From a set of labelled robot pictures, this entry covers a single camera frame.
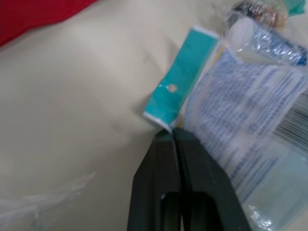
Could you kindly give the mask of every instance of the package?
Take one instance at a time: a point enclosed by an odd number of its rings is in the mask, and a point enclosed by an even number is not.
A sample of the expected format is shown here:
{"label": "package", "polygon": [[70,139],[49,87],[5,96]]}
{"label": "package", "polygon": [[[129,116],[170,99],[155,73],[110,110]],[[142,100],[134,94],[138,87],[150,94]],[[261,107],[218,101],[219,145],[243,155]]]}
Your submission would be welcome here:
{"label": "package", "polygon": [[169,132],[181,122],[180,111],[204,67],[211,66],[219,35],[200,27],[188,33],[167,75],[152,93],[143,115]]}
{"label": "package", "polygon": [[49,231],[85,190],[94,173],[47,194],[13,197],[0,193],[1,231]]}
{"label": "package", "polygon": [[232,53],[245,62],[307,67],[305,47],[248,17],[231,26],[226,42]]}
{"label": "package", "polygon": [[296,68],[225,49],[188,98],[184,128],[226,171],[255,231],[284,231],[307,209],[307,159],[274,136],[307,87]]}
{"label": "package", "polygon": [[242,17],[250,17],[258,23],[283,31],[288,13],[279,0],[245,0],[232,7],[228,16],[228,27]]}

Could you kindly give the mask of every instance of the white surface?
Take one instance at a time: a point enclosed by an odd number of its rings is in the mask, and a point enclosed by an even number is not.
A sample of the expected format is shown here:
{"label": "white surface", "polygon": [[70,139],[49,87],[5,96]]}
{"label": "white surface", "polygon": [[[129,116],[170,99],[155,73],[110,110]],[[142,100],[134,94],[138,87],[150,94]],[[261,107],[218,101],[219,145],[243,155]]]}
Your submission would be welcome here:
{"label": "white surface", "polygon": [[1,48],[1,190],[47,192],[95,171],[52,230],[125,230],[132,178],[156,132],[142,106],[188,29],[220,27],[219,2],[101,0]]}

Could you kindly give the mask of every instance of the plastic bag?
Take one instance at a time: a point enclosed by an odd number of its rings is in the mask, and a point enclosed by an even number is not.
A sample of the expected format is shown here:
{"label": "plastic bag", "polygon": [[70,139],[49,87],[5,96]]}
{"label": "plastic bag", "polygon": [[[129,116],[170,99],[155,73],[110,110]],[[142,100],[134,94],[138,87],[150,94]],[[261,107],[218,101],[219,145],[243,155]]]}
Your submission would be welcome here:
{"label": "plastic bag", "polygon": [[245,62],[307,67],[307,49],[244,17],[226,33],[230,50]]}
{"label": "plastic bag", "polygon": [[94,173],[83,176],[48,194],[14,198],[0,194],[0,231],[48,231],[77,199]]}

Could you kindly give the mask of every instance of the transparent plastic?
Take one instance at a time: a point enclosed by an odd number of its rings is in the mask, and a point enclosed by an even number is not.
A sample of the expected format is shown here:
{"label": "transparent plastic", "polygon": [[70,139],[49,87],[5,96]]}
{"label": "transparent plastic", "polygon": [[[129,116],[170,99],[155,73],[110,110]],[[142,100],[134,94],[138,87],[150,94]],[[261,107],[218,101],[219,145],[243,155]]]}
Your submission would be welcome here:
{"label": "transparent plastic", "polygon": [[239,19],[226,32],[226,42],[241,60],[259,64],[307,66],[307,49],[249,17]]}
{"label": "transparent plastic", "polygon": [[280,0],[245,0],[234,5],[229,12],[228,26],[248,16],[258,23],[283,31],[288,18],[284,3]]}
{"label": "transparent plastic", "polygon": [[94,176],[83,176],[47,194],[15,198],[0,193],[0,231],[50,230]]}

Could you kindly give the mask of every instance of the crinkled plastic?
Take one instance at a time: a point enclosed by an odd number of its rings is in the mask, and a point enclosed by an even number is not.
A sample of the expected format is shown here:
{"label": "crinkled plastic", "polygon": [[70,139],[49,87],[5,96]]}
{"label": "crinkled plastic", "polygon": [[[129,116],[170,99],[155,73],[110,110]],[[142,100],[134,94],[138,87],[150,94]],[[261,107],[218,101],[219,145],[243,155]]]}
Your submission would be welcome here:
{"label": "crinkled plastic", "polygon": [[228,18],[228,26],[238,19],[248,16],[258,23],[283,31],[288,17],[286,7],[279,0],[245,0],[233,6]]}
{"label": "crinkled plastic", "polygon": [[245,62],[307,67],[305,47],[248,17],[230,27],[226,41],[233,54]]}
{"label": "crinkled plastic", "polygon": [[298,68],[242,63],[226,49],[188,98],[184,128],[228,174],[254,231],[285,231],[307,211],[307,153],[277,135],[299,134],[285,118],[307,86]]}
{"label": "crinkled plastic", "polygon": [[16,198],[0,193],[0,231],[49,231],[94,176],[83,176],[47,194]]}

